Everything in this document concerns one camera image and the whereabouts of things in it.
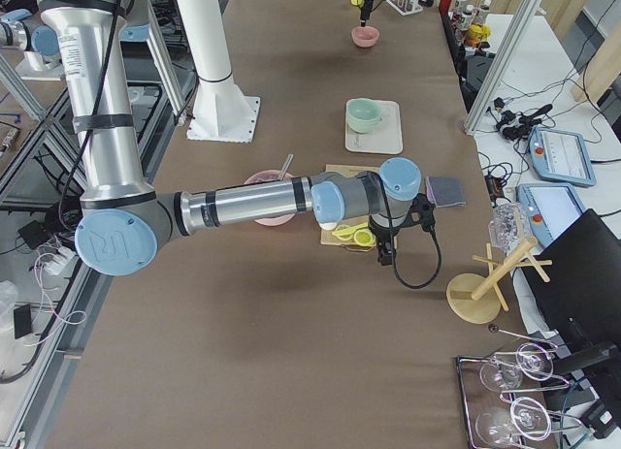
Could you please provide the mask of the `small pink bowl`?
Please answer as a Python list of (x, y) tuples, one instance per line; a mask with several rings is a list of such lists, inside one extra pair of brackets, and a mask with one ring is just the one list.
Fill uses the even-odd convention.
[(380, 32), (375, 27), (356, 26), (351, 30), (351, 38), (355, 46), (359, 48), (371, 48), (379, 39)]

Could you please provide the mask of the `large pink bowl with ice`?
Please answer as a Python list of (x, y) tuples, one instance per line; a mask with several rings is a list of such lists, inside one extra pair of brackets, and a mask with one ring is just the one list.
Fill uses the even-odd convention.
[[(272, 180), (278, 180), (279, 171), (278, 170), (265, 170), (255, 173), (254, 175), (248, 177), (245, 181), (245, 184), (253, 184), (253, 183), (262, 183)], [(295, 216), (294, 213), (271, 217), (271, 218), (260, 218), (256, 219), (255, 222), (268, 227), (275, 227), (282, 224), (287, 223)]]

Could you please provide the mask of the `yellow plastic toy knife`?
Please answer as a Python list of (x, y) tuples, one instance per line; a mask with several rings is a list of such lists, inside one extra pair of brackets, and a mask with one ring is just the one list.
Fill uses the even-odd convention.
[(332, 236), (339, 241), (350, 241), (354, 239), (354, 236), (357, 232), (367, 230), (367, 223), (361, 223), (357, 225), (340, 224), (332, 231)]

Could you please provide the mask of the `grey folded cloth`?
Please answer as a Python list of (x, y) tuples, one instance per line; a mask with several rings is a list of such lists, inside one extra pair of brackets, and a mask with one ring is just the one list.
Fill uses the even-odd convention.
[(426, 196), (437, 208), (462, 207), (466, 204), (462, 182), (456, 177), (427, 176)]

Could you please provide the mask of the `cream rabbit tray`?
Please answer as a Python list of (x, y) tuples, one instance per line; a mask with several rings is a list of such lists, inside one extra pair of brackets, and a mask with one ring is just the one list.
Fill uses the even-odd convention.
[(381, 120), (375, 130), (359, 134), (345, 123), (344, 145), (348, 151), (397, 155), (403, 151), (400, 107), (397, 102), (377, 100)]

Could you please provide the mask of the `wooden cup tree stand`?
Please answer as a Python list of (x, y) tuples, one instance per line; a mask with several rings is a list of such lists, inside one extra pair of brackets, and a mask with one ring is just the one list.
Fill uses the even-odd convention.
[(446, 288), (446, 298), (453, 312), (461, 319), (473, 324), (492, 322), (501, 310), (508, 311), (508, 304), (499, 282), (514, 268), (534, 268), (544, 282), (550, 277), (544, 266), (551, 266), (551, 260), (538, 260), (531, 253), (537, 245), (535, 237), (527, 236), (518, 243), (503, 261), (492, 258), (492, 244), (486, 243), (486, 257), (473, 256), (484, 263), (489, 274), (483, 277), (475, 273), (462, 273), (453, 277)]

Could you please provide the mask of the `blue teach pendant near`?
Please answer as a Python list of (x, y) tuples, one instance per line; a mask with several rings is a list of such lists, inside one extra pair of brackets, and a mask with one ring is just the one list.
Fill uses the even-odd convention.
[(516, 188), (517, 199), (527, 213), (531, 231), (542, 247), (564, 233), (586, 210), (568, 183), (530, 183)]

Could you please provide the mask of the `blue teach pendant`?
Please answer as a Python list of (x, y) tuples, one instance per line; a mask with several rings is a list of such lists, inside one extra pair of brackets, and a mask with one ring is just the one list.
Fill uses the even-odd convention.
[(530, 183), (516, 188), (517, 199), (527, 213), (531, 231), (542, 247), (564, 233), (586, 210), (568, 183)]
[(581, 134), (537, 126), (529, 135), (529, 150), (540, 179), (581, 187), (596, 185), (596, 176)]

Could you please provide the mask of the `blue teach pendant far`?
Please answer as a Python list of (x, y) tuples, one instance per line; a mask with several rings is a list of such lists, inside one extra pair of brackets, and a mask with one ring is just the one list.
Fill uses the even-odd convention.
[(581, 134), (537, 126), (529, 135), (529, 150), (540, 179), (581, 187), (596, 185), (596, 176)]

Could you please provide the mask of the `wine glass upper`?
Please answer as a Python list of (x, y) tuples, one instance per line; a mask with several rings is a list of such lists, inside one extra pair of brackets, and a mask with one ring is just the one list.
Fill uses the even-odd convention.
[(552, 355), (542, 346), (526, 342), (514, 352), (496, 352), (479, 371), (483, 386), (492, 392), (518, 390), (525, 378), (543, 382), (553, 373)]

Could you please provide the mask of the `wine glass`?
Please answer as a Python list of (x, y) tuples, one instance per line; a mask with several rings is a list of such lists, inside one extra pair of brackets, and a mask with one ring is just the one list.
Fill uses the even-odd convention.
[(541, 403), (521, 397), (509, 408), (492, 406), (475, 420), (479, 438), (492, 448), (532, 448), (546, 440), (552, 430), (551, 418)]
[(483, 386), (492, 392), (518, 390), (525, 378), (543, 382), (553, 373), (552, 355), (542, 346), (526, 342), (514, 352), (496, 352), (479, 371)]

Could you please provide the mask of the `black monitor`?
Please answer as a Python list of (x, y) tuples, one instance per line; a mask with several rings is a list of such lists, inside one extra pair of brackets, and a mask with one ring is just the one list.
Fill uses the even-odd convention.
[(550, 280), (528, 283), (546, 325), (572, 352), (603, 342), (620, 345), (620, 240), (591, 209), (540, 255)]

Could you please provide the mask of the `wine glass lower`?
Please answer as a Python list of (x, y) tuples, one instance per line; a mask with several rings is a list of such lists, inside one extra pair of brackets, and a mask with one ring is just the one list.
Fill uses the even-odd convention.
[(532, 448), (546, 440), (552, 430), (551, 418), (541, 403), (521, 397), (509, 408), (492, 406), (475, 420), (479, 438), (492, 448)]

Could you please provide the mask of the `aluminium frame post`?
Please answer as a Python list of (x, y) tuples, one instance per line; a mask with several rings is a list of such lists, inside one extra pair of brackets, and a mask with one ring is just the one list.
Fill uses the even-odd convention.
[(515, 54), (542, 0), (521, 0), (504, 35), (496, 56), (464, 122), (464, 131), (472, 136), (500, 86), (509, 62)]

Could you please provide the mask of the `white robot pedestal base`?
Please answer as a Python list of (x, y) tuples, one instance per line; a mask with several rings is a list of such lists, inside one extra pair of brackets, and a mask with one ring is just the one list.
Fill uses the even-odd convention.
[(235, 83), (218, 0), (177, 0), (199, 85), (187, 138), (247, 144), (260, 109)]

